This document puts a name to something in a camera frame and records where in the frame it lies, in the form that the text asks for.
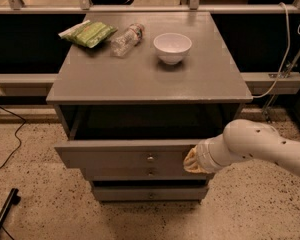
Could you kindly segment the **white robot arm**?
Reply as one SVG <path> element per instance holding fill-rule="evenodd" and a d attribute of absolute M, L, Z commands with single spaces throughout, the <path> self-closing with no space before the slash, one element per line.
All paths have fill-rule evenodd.
<path fill-rule="evenodd" d="M 300 177 L 300 142 L 283 138 L 269 124 L 237 119 L 223 133 L 201 140 L 184 159 L 190 173 L 217 173 L 233 163 L 258 159 Z"/>

